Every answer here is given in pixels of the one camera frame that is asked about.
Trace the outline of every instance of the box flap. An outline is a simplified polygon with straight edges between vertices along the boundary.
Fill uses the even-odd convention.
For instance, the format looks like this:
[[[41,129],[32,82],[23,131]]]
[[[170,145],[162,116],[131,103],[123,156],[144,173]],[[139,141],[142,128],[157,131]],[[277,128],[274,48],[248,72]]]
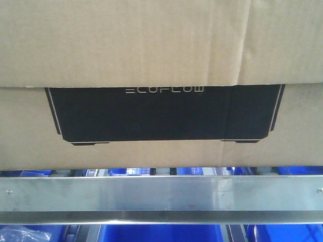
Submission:
[[[0,86],[315,83],[323,2],[3,0]]]

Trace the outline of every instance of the metal shelf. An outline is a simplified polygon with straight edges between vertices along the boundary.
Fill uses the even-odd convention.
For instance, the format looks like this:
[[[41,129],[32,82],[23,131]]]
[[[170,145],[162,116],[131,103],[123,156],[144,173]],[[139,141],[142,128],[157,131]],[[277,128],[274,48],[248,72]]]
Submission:
[[[323,223],[322,175],[2,177],[0,223]]]

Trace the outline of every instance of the blue storage bin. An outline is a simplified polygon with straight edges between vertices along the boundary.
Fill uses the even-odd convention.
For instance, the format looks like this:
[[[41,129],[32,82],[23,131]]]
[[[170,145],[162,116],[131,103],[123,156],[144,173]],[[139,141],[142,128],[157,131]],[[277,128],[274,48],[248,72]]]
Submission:
[[[33,176],[49,176],[52,170],[8,170],[2,171],[2,176],[6,177],[33,177]]]
[[[279,166],[280,175],[321,175],[323,166]]]
[[[104,225],[99,242],[223,242],[219,225]]]
[[[323,241],[321,224],[250,225],[249,242],[318,242]]]
[[[203,175],[202,167],[180,167],[177,168],[177,175]]]
[[[114,168],[109,169],[107,173],[110,176],[123,176],[123,175],[149,175],[150,168]]]

